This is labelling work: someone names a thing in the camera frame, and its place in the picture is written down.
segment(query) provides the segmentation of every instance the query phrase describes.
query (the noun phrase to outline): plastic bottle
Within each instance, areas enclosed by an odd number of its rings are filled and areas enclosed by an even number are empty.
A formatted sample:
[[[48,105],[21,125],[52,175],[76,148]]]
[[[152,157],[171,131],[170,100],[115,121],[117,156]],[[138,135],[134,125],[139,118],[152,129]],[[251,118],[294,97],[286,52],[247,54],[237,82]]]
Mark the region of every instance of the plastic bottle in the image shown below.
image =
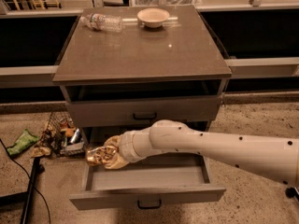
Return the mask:
[[[122,18],[93,13],[80,19],[89,28],[97,31],[120,32],[122,30]]]

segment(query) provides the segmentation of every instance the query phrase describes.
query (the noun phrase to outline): terrazzo floor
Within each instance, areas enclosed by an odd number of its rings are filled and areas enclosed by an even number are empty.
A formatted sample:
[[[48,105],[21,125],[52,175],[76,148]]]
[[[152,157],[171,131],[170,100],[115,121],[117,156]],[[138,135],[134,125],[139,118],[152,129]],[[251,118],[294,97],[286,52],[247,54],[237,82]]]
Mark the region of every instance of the terrazzo floor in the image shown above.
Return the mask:
[[[210,131],[277,137],[299,137],[299,94],[226,95]],[[22,113],[0,116],[0,137],[10,146],[23,129],[40,135],[50,113]],[[26,191],[28,178],[0,151],[0,196]],[[16,161],[31,171],[31,149]],[[45,196],[51,223],[273,223],[296,224],[299,202],[285,196],[286,186],[246,173],[218,161],[209,161],[211,180],[226,187],[217,203],[162,205],[156,210],[115,208],[79,211],[69,195],[80,193],[84,160],[45,158],[45,172],[37,188]],[[20,223],[21,204],[0,208],[0,223]],[[29,223],[49,223],[46,206],[37,193]]]

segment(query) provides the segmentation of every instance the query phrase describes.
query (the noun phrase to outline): white bowl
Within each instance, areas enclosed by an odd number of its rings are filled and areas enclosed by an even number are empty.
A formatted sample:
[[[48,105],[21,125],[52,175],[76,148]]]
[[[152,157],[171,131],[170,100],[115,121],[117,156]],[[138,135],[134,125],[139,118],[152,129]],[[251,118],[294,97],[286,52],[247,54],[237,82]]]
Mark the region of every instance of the white bowl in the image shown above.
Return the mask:
[[[144,22],[147,27],[157,28],[169,18],[168,11],[159,8],[147,8],[138,12],[137,17]]]

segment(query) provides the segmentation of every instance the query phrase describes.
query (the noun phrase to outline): cable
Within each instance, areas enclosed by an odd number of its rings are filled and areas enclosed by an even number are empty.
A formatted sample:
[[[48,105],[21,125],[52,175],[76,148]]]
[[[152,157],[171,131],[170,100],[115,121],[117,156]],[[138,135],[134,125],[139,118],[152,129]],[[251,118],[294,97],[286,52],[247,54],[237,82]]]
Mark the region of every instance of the cable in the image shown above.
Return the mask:
[[[8,157],[10,158],[10,160],[13,161],[14,163],[16,163],[19,167],[21,167],[21,168],[23,169],[23,171],[27,174],[27,176],[28,176],[28,178],[29,178],[29,180],[30,180],[30,176],[29,176],[27,170],[26,170],[23,166],[21,166],[18,162],[14,161],[14,160],[10,157],[10,155],[9,155],[9,153],[8,153],[8,151],[7,151],[7,148],[6,148],[6,146],[4,145],[4,143],[2,142],[2,139],[1,139],[1,138],[0,138],[0,143],[1,143],[1,145],[3,146],[4,150],[6,151]],[[47,208],[48,219],[49,219],[49,224],[50,224],[50,210],[49,210],[49,207],[48,207],[48,203],[47,203],[47,201],[46,201],[44,195],[41,194],[41,192],[40,192],[36,187],[35,187],[35,191],[36,191],[36,192],[42,197],[42,199],[44,200],[44,203],[45,203],[46,208]]]

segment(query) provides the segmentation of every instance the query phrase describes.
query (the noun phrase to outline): tabletop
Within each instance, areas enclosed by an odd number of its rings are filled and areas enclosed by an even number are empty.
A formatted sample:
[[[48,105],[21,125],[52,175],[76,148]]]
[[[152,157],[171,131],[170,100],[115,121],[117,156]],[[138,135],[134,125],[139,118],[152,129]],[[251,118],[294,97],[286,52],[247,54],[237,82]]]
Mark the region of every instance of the tabletop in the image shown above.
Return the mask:
[[[150,29],[137,19],[146,7],[88,8],[121,16],[120,33],[93,31],[79,23],[53,81],[57,84],[218,79],[231,76],[193,6],[162,7],[169,19]]]

